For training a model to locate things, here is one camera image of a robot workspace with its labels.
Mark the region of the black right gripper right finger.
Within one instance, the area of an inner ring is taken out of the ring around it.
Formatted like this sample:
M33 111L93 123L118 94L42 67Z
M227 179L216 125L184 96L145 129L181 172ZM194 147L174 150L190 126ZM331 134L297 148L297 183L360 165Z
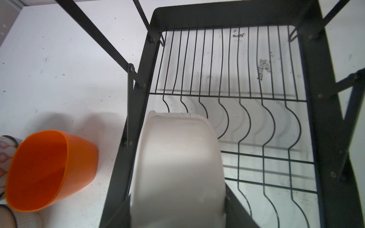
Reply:
M226 184L225 214L226 228L259 228Z

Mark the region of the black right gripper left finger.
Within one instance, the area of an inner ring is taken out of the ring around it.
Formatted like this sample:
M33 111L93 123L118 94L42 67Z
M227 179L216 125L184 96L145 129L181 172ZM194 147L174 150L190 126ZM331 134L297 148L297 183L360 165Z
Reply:
M109 219L104 228L131 227L130 199L131 197L128 196L123 204L117 209L115 214Z

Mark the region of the white plastic bowl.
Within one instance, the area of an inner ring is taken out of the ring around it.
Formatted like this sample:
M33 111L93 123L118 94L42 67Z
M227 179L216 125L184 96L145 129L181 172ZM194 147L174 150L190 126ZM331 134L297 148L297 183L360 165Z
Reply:
M207 118L151 111L138 142L130 193L133 228L223 228L220 145Z

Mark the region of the orange plastic bowl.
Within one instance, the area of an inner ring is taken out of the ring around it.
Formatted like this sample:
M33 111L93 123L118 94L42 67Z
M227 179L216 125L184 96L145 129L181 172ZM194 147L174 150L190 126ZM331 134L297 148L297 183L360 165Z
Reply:
M58 130L28 136L16 150L5 184L7 204L35 212L89 185L97 172L98 148Z

